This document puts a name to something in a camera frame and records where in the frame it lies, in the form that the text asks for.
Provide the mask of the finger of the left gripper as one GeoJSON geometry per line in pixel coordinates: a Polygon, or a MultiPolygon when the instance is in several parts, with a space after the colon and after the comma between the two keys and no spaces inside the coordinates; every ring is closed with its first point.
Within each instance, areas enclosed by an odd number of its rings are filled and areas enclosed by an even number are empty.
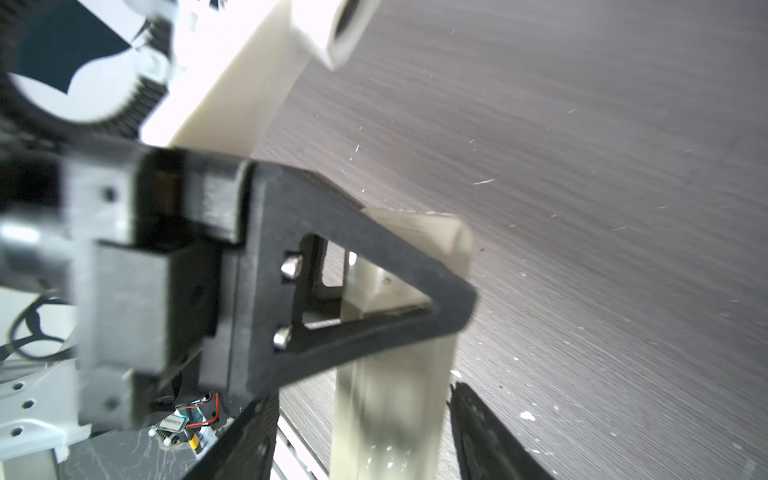
{"type": "Polygon", "coordinates": [[[204,389],[264,397],[367,355],[456,333],[473,313],[477,294],[461,274],[318,173],[252,162],[237,211],[243,233],[221,250],[218,324],[200,360],[204,389]],[[416,298],[344,320],[349,254],[414,288],[416,298]]]}

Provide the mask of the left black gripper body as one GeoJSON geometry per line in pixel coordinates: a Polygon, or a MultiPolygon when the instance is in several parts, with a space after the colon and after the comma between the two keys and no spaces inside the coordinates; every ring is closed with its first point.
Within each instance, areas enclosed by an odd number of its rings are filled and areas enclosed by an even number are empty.
{"type": "Polygon", "coordinates": [[[90,140],[1,153],[1,283],[76,309],[79,417],[137,429],[218,317],[247,159],[90,140]]]}

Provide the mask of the small green circuit board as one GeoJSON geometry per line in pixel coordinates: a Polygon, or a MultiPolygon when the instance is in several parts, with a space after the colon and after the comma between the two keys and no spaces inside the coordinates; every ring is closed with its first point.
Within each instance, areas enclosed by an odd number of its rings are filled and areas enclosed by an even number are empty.
{"type": "Polygon", "coordinates": [[[188,448],[202,457],[223,436],[234,418],[223,409],[221,395],[209,392],[189,403],[177,405],[158,423],[149,427],[147,435],[162,450],[188,448]]]}

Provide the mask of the white remote control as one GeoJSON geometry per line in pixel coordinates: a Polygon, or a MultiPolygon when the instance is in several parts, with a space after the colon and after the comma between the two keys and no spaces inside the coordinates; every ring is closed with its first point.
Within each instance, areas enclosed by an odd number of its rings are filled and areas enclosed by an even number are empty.
{"type": "MultiPolygon", "coordinates": [[[[435,212],[364,208],[409,244],[467,278],[474,239],[459,219],[435,212]]],[[[329,476],[434,479],[457,337],[390,349],[337,370],[329,476]]]]}

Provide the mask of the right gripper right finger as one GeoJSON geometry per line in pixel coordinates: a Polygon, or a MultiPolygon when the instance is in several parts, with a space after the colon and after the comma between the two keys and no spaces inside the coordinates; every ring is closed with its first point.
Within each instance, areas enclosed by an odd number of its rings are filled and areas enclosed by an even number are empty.
{"type": "Polygon", "coordinates": [[[451,386],[448,408],[462,479],[553,479],[467,383],[451,386]]]}

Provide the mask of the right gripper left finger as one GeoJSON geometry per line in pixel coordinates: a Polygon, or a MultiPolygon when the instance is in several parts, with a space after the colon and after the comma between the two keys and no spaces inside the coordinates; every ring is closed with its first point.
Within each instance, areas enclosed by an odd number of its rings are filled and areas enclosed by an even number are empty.
{"type": "Polygon", "coordinates": [[[252,401],[183,479],[270,479],[279,415],[278,394],[252,401]]]}

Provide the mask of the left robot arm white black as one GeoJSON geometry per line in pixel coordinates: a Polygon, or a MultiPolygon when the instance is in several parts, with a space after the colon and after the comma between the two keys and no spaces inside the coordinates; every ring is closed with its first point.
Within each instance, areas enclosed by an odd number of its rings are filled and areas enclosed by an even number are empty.
{"type": "Polygon", "coordinates": [[[192,479],[276,473],[279,392],[338,369],[341,478],[435,475],[477,294],[459,219],[372,209],[278,163],[94,137],[1,152],[1,471],[176,414],[192,479]]]}

